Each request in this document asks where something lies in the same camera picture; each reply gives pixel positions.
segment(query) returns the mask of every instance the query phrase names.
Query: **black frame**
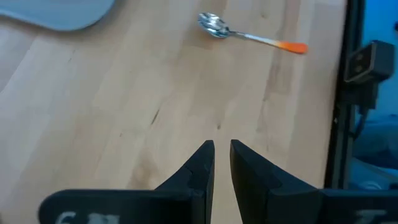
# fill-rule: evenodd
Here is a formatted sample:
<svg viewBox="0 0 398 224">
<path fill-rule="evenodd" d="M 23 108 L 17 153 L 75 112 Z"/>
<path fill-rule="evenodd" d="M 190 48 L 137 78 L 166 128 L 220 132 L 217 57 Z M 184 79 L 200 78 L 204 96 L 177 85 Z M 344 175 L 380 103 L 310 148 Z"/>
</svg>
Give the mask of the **black frame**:
<svg viewBox="0 0 398 224">
<path fill-rule="evenodd" d="M 346 85 L 344 72 L 348 57 L 360 48 L 363 31 L 365 0 L 347 0 L 346 19 L 341 46 L 336 98 L 331 124 L 328 160 L 325 172 L 326 188 L 347 189 L 349 165 L 352 156 L 355 106 L 344 99 Z"/>
</svg>

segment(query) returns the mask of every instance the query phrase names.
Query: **black cable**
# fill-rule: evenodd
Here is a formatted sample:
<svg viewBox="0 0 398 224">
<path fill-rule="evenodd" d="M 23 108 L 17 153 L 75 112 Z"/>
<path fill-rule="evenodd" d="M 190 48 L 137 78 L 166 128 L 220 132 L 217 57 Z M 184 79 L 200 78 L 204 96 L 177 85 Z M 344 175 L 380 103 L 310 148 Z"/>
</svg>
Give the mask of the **black cable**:
<svg viewBox="0 0 398 224">
<path fill-rule="evenodd" d="M 361 135 L 363 128 L 365 127 L 366 119 L 368 118 L 369 108 L 360 108 L 359 113 L 362 114 L 361 118 L 359 119 L 358 125 L 355 129 L 355 133 L 353 133 L 354 140 Z"/>
</svg>

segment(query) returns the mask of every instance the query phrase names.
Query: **spoon handle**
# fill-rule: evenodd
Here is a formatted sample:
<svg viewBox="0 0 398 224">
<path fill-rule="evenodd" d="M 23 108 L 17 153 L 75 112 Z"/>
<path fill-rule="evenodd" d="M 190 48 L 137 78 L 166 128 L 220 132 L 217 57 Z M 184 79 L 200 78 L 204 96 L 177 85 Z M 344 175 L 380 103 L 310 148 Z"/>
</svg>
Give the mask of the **spoon handle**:
<svg viewBox="0 0 398 224">
<path fill-rule="evenodd" d="M 245 34 L 241 32 L 235 32 L 236 35 L 241 35 L 247 39 L 256 40 L 274 47 L 278 47 L 280 49 L 284 49 L 296 54 L 305 54 L 308 51 L 308 46 L 304 43 L 295 43 L 295 42 L 286 42 L 286 41 L 278 41 L 272 40 L 264 37 L 258 37 L 256 35 Z"/>
</svg>

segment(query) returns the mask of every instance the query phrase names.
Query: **metal spoon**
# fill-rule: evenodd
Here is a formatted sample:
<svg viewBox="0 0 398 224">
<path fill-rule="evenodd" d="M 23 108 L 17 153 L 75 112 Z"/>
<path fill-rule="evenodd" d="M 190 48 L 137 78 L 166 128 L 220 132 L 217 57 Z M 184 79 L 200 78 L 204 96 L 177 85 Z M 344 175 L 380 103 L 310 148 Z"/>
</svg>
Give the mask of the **metal spoon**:
<svg viewBox="0 0 398 224">
<path fill-rule="evenodd" d="M 307 53 L 308 50 L 307 45 L 304 43 L 278 41 L 278 40 L 258 37 L 251 34 L 245 34 L 242 32 L 231 31 L 227 26 L 227 24 L 220 17 L 209 12 L 200 13 L 198 16 L 198 22 L 199 25 L 205 31 L 207 31 L 209 34 L 215 37 L 226 38 L 231 35 L 235 35 L 238 37 L 244 37 L 247 39 L 256 40 L 274 47 L 278 47 L 280 49 L 288 50 L 296 54 L 305 54 Z"/>
</svg>

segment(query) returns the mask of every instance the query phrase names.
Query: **wooden surface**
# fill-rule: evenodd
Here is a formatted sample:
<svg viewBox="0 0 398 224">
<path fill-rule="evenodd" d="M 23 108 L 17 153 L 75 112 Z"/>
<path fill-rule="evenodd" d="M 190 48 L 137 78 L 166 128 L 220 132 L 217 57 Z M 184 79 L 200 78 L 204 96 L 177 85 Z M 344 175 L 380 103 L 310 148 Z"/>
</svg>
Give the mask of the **wooden surface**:
<svg viewBox="0 0 398 224">
<path fill-rule="evenodd" d="M 214 39 L 202 11 L 309 53 Z M 0 18 L 3 223 L 35 223 L 61 189 L 153 189 L 206 139 L 213 223 L 241 223 L 230 139 L 321 187 L 344 16 L 343 0 L 118 0 L 72 33 Z"/>
</svg>

